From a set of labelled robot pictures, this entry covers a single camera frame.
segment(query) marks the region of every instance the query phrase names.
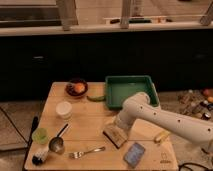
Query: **orange bowl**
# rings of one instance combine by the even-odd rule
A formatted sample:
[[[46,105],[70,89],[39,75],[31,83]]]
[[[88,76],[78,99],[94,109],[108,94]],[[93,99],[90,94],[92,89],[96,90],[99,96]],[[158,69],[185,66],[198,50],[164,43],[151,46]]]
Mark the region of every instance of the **orange bowl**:
[[[74,97],[82,97],[87,90],[88,84],[82,78],[73,78],[66,85],[66,92]]]

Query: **green cup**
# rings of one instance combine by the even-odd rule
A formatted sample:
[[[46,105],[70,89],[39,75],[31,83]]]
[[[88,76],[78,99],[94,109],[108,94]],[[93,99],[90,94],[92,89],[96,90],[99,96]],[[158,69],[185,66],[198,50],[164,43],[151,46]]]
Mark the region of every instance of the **green cup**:
[[[45,128],[37,128],[32,133],[32,140],[38,144],[46,144],[48,142],[47,130]]]

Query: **fork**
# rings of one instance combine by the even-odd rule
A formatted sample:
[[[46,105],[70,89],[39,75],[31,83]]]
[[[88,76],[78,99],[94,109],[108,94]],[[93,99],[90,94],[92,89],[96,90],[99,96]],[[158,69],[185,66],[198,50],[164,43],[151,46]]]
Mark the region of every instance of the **fork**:
[[[85,152],[83,152],[83,151],[76,151],[76,152],[73,152],[73,153],[69,153],[69,157],[77,159],[77,158],[82,157],[85,154],[99,152],[99,151],[104,151],[105,149],[106,149],[105,147],[100,147],[100,148],[92,149],[92,150],[85,151]]]

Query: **green tray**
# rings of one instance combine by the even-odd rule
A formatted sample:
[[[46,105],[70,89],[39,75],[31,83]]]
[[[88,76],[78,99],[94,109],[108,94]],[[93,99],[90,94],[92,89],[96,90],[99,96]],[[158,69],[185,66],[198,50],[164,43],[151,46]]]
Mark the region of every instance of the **green tray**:
[[[146,92],[151,105],[159,105],[158,97],[150,76],[107,76],[106,104],[111,110],[122,109],[124,100],[137,92]]]

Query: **wire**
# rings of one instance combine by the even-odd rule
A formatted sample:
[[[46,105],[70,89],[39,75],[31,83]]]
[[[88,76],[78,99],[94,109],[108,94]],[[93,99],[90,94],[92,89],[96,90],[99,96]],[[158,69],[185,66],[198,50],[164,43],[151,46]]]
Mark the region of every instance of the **wire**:
[[[201,165],[201,164],[188,162],[188,163],[183,163],[183,164],[179,165],[179,171],[181,171],[181,169],[183,169],[183,168],[188,169],[188,170],[190,170],[190,171],[193,171],[193,169],[190,168],[190,167],[187,166],[187,165],[197,166],[197,167],[199,167],[199,168],[203,168],[204,171],[210,171],[210,170],[211,170],[211,169],[209,169],[209,168],[207,168],[207,167],[205,167],[205,166],[203,166],[203,165]]]
[[[7,119],[9,120],[9,122],[13,125],[14,129],[17,131],[17,133],[21,136],[21,138],[25,141],[25,143],[28,144],[28,141],[24,138],[24,136],[21,134],[21,132],[18,130],[18,128],[16,127],[16,125],[13,123],[12,119],[9,117],[9,115],[7,114],[7,112],[0,106],[0,110],[2,111],[2,113],[7,117]]]

